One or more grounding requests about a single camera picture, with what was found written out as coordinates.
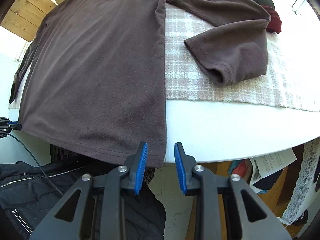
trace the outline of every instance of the tile floor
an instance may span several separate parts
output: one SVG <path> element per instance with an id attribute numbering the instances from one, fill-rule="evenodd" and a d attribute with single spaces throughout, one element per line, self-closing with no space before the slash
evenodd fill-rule
<path id="1" fill-rule="evenodd" d="M 167 213 L 164 240 L 184 240 L 188 229 L 193 197 L 182 194 L 175 164 L 156 169 L 149 188 L 161 201 Z"/>

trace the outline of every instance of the black cable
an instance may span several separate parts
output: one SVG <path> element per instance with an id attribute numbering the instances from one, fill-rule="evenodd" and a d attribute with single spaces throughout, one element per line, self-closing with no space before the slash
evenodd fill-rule
<path id="1" fill-rule="evenodd" d="M 20 141 L 17 137 L 13 136 L 12 134 L 10 133 L 7 133 L 7 132 L 0 132 L 2 134 L 6 134 L 6 135 L 9 135 L 13 138 L 15 138 L 27 151 L 28 153 L 30 153 L 31 157 L 35 160 L 35 162 L 38 164 L 40 170 L 42 171 L 43 175 L 46 177 L 46 179 L 49 181 L 49 183 L 61 194 L 61 196 L 63 196 L 63 193 L 56 187 L 56 185 L 54 185 L 52 183 L 52 181 L 49 179 L 49 177 L 47 176 L 47 174 L 45 174 L 44 170 L 42 169 L 42 167 L 40 166 L 39 162 L 37 161 L 37 159 L 33 156 L 33 154 L 29 151 L 29 149 L 23 144 L 22 141 Z"/>

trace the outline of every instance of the round table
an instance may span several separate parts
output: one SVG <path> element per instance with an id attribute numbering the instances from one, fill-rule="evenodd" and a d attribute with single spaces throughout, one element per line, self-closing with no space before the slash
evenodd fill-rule
<path id="1" fill-rule="evenodd" d="M 245 159 L 294 147 L 320 136 L 320 113 L 247 103 L 166 101 L 167 151 L 174 144 L 201 162 Z"/>

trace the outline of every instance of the plaid blanket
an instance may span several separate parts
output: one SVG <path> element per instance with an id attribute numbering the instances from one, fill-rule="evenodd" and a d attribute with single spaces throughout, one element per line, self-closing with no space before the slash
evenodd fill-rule
<path id="1" fill-rule="evenodd" d="M 166 4 L 165 84 L 167 99 L 222 101 L 281 106 L 320 112 L 320 74 L 313 62 L 291 58 L 285 34 L 267 33 L 267 74 L 235 85 L 218 87 L 197 66 L 183 41 L 213 28 L 202 19 Z"/>

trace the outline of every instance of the brown shirt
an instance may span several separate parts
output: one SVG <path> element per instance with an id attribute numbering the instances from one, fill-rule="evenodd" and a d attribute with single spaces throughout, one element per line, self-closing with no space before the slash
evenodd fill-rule
<path id="1" fill-rule="evenodd" d="M 185 44 L 217 84 L 266 73 L 270 15 L 252 0 L 66 0 L 45 17 L 15 76 L 11 101 L 31 63 L 22 130 L 116 164 L 146 141 L 148 165 L 160 167 L 166 1 L 216 27 Z"/>

